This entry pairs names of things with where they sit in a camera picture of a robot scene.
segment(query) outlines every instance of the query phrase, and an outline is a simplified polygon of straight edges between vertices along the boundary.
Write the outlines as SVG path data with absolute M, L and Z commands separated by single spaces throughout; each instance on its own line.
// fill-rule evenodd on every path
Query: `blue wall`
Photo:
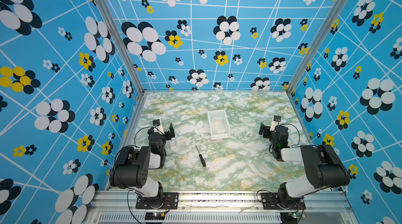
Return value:
M 107 0 L 107 3 L 122 38 L 127 38 L 129 54 L 145 89 L 283 91 L 334 1 Z M 143 34 L 149 38 L 143 39 L 136 29 L 126 32 L 128 27 L 143 28 L 145 23 L 154 29 L 149 32 L 158 37 L 147 32 Z M 261 82 L 256 85 L 261 79 L 269 79 L 265 82 L 269 85 Z
M 360 223 L 402 222 L 401 4 L 349 0 L 292 92 L 314 144 L 351 171 L 340 190 Z
M 96 3 L 0 0 L 0 223 L 79 220 L 105 187 L 138 94 Z

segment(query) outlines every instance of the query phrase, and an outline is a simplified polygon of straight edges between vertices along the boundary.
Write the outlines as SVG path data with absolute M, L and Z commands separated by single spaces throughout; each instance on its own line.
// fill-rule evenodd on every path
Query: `screwdriver handle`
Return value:
M 207 165 L 205 164 L 204 158 L 202 157 L 202 154 L 200 154 L 199 157 L 200 157 L 200 160 L 201 160 L 202 165 L 203 165 L 204 167 L 207 166 Z

